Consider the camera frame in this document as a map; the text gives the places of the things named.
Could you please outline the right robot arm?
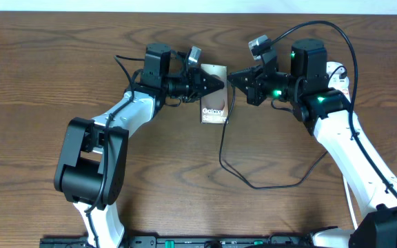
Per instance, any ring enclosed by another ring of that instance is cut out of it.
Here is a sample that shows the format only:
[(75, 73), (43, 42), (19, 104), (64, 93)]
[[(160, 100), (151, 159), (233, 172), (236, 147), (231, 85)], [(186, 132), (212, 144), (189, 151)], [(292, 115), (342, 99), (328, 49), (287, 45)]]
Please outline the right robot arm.
[(397, 247), (397, 177), (350, 112), (348, 84), (327, 60), (322, 41), (292, 44), (291, 70), (279, 72), (276, 51), (266, 36), (250, 41), (260, 65), (228, 76), (251, 105), (266, 98), (289, 102), (292, 114), (327, 150), (348, 182), (363, 216), (355, 230), (327, 227), (308, 238), (315, 247)]

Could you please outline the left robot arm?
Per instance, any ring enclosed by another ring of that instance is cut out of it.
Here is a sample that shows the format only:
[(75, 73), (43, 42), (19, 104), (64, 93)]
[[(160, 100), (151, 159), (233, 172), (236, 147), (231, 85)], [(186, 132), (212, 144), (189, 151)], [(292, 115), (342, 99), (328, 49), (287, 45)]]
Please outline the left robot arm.
[(54, 188), (79, 211), (88, 231), (84, 247), (119, 247), (125, 227), (116, 200), (125, 177), (128, 140), (150, 122), (168, 98), (192, 103), (225, 84), (198, 65), (200, 49), (186, 53), (151, 43), (143, 68), (127, 73), (123, 98), (102, 115), (75, 117), (67, 126)]

